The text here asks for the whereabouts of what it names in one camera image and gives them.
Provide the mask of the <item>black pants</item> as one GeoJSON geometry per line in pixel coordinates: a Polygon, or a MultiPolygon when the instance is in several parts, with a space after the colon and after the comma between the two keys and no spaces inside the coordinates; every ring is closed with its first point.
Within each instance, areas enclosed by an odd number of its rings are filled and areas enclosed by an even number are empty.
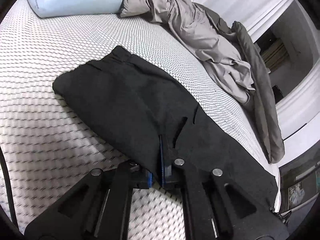
{"type": "Polygon", "coordinates": [[[171,158],[180,157],[204,171],[221,169],[267,209],[279,203],[276,178],[177,80],[123,47],[61,74],[52,88],[95,134],[158,181],[163,134],[171,158]]]}

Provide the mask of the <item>white honeycomb mattress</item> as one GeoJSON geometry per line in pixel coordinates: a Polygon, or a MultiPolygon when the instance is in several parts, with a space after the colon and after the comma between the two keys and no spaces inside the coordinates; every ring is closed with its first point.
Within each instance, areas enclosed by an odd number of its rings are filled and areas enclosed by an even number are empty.
{"type": "Polygon", "coordinates": [[[20,232],[93,168],[134,158],[160,176],[161,135],[280,210],[279,169],[244,109],[167,29],[115,14],[42,19],[27,0],[12,5],[1,22],[1,149],[20,232]]]}

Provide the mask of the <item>dark shelf with items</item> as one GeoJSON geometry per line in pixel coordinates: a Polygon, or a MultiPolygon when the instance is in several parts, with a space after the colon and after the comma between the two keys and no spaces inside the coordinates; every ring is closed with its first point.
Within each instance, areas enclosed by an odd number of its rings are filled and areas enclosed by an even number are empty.
{"type": "Polygon", "coordinates": [[[295,209],[319,193],[319,150],[308,150],[280,170],[280,212],[295,209]]]}

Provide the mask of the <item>grey green duvet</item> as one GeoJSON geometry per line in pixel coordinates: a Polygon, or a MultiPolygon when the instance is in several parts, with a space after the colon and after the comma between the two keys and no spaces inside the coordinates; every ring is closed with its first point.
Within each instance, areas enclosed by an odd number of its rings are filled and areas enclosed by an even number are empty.
{"type": "Polygon", "coordinates": [[[246,28],[229,27],[214,11],[191,0],[123,0],[121,17],[148,14],[166,25],[200,60],[212,80],[253,113],[267,159],[285,154],[269,74],[246,28]]]}

